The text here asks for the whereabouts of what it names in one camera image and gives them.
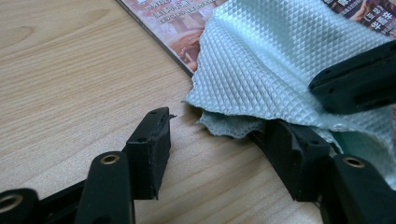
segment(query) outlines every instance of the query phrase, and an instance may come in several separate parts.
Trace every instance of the microfiber cloth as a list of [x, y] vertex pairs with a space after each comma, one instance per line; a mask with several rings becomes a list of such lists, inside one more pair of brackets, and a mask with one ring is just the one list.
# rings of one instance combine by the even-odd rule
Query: microfiber cloth
[[[386, 164], [371, 161], [394, 187], [390, 107], [335, 115], [308, 89], [323, 69], [390, 40], [320, 0], [230, 0], [206, 24], [186, 101], [204, 110], [200, 122], [215, 135], [242, 137], [267, 119], [283, 119], [312, 127], [346, 152], [359, 151], [361, 141], [345, 143], [362, 135], [388, 156]], [[334, 134], [340, 132], [350, 135]]]

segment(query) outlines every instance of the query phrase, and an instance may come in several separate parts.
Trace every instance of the wooden table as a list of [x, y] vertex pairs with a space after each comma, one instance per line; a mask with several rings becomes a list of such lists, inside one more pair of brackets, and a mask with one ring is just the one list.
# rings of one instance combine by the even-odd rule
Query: wooden table
[[320, 223], [248, 138], [215, 137], [182, 103], [190, 78], [115, 2], [0, 2], [0, 191], [45, 198], [121, 150], [152, 109], [169, 106], [172, 148], [159, 201], [137, 223]]

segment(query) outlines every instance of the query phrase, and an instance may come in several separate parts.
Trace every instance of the magazine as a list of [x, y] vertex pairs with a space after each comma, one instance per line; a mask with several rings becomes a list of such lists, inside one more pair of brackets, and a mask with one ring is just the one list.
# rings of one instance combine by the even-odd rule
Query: magazine
[[117, 0], [189, 76], [197, 69], [199, 38], [213, 9], [227, 0]]
[[333, 11], [396, 39], [396, 0], [323, 0]]

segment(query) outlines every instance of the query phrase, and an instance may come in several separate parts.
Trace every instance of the black plastic clip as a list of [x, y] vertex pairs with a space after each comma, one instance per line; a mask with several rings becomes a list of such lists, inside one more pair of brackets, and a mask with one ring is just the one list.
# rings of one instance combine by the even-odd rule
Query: black plastic clip
[[325, 224], [396, 223], [396, 191], [364, 159], [334, 156], [323, 166], [320, 190]]
[[324, 69], [309, 90], [327, 111], [337, 114], [396, 103], [396, 41]]
[[148, 112], [122, 152], [98, 156], [87, 180], [46, 199], [32, 189], [2, 192], [0, 223], [134, 223], [134, 200], [158, 198], [172, 117], [168, 107]]
[[273, 165], [293, 200], [318, 199], [319, 169], [327, 161], [330, 144], [311, 128], [280, 119], [268, 120], [265, 133], [250, 135]]

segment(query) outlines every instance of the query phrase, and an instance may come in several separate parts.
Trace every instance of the metal grommet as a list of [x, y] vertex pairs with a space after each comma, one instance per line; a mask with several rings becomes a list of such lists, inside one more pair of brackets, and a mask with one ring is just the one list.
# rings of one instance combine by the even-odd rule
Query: metal grommet
[[109, 164], [113, 164], [116, 161], [118, 161], [120, 159], [120, 156], [118, 155], [107, 155], [105, 157], [103, 157], [100, 162], [104, 165], [109, 165]]
[[344, 163], [353, 166], [355, 168], [363, 168], [364, 166], [366, 166], [366, 164], [364, 164], [364, 162], [353, 158], [353, 157], [345, 157], [343, 158]]
[[23, 196], [20, 194], [9, 194], [0, 199], [0, 213], [8, 212], [23, 201]]

